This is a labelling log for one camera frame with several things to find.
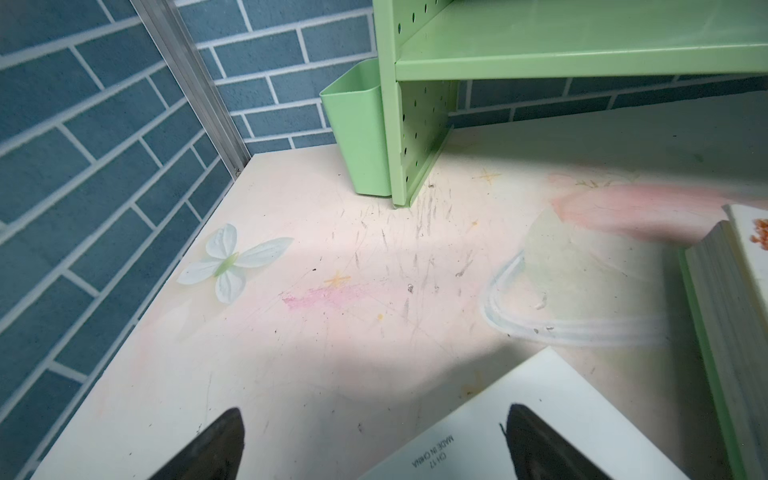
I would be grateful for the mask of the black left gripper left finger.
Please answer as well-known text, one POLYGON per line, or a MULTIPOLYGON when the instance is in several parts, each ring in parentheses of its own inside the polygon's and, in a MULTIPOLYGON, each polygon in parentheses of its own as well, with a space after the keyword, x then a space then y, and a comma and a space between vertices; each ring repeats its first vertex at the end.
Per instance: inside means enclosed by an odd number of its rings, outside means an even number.
POLYGON ((236 407, 230 408, 150 479, 235 479, 243 455, 244 437, 241 412, 236 407))

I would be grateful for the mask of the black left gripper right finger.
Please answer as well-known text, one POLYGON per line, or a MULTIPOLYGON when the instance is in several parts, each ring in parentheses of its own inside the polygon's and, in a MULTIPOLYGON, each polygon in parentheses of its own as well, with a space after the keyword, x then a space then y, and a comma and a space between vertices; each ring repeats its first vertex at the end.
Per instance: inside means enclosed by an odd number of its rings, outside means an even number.
POLYGON ((609 479, 533 410, 510 405, 503 436, 517 479, 609 479))

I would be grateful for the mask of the white paperback book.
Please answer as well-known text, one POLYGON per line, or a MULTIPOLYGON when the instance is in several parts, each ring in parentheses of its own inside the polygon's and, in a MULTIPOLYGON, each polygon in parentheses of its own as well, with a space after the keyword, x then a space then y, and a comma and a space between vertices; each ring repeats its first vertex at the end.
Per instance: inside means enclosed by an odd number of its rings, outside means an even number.
POLYGON ((682 479, 552 348, 365 473, 367 479, 682 479))

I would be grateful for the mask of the green nature encyclopedia book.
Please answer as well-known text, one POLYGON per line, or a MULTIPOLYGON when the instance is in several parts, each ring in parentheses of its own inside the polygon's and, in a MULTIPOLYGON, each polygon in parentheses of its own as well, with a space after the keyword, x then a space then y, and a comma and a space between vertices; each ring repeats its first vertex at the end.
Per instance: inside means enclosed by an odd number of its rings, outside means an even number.
POLYGON ((726 205, 679 254, 683 281, 729 465, 767 476, 767 213, 726 205))

